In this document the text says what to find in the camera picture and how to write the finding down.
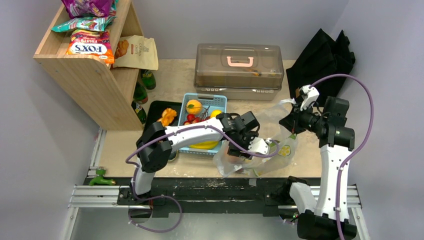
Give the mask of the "clear plastic grocery bag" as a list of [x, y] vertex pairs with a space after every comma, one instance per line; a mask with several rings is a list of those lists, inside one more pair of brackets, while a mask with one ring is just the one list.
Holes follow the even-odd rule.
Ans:
[[228, 154], [230, 142], [224, 140], [213, 157], [218, 173], [224, 178], [233, 174], [256, 178], [290, 165], [298, 146], [297, 135], [281, 126], [279, 121], [289, 115], [285, 106], [294, 102], [290, 98], [284, 99], [254, 112], [260, 123], [259, 136], [245, 149], [257, 156], [231, 156]]

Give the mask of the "yellow banana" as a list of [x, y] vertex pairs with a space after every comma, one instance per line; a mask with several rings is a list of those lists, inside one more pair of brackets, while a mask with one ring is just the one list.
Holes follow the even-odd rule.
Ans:
[[215, 148], [220, 142], [219, 141], [205, 141], [197, 144], [189, 145], [192, 149], [211, 150]]

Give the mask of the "red lychee bunch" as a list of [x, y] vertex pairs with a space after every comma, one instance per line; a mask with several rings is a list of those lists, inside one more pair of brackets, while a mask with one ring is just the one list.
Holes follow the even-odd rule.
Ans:
[[210, 114], [209, 114], [209, 107], [202, 107], [198, 109], [189, 108], [187, 111], [187, 115], [185, 117], [184, 122], [182, 123], [183, 126], [185, 125], [191, 125], [196, 124], [200, 122], [204, 122], [206, 120], [209, 120]]

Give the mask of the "black fabric tote bag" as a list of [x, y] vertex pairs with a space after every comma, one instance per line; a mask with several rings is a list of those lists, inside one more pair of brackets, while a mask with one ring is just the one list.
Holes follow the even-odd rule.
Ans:
[[293, 66], [286, 70], [290, 97], [298, 97], [302, 86], [311, 85], [323, 77], [350, 74], [356, 57], [349, 45], [350, 40], [343, 30], [334, 40], [319, 29]]

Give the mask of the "orange twisted bread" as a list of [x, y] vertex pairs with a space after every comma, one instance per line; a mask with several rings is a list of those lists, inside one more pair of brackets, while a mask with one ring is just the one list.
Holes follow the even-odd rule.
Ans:
[[163, 127], [167, 127], [174, 121], [177, 115], [178, 114], [174, 109], [166, 108], [157, 122], [160, 122]]

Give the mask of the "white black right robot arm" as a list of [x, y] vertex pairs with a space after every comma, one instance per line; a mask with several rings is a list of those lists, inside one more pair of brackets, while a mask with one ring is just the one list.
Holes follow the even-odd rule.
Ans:
[[347, 100], [328, 97], [324, 113], [312, 110], [315, 97], [306, 97], [293, 105], [290, 114], [279, 124], [293, 134], [314, 133], [319, 140], [321, 178], [319, 196], [298, 177], [289, 176], [280, 196], [288, 204], [295, 203], [297, 236], [303, 240], [352, 240], [357, 226], [350, 223], [347, 206], [348, 157], [354, 150], [355, 131], [346, 127]]

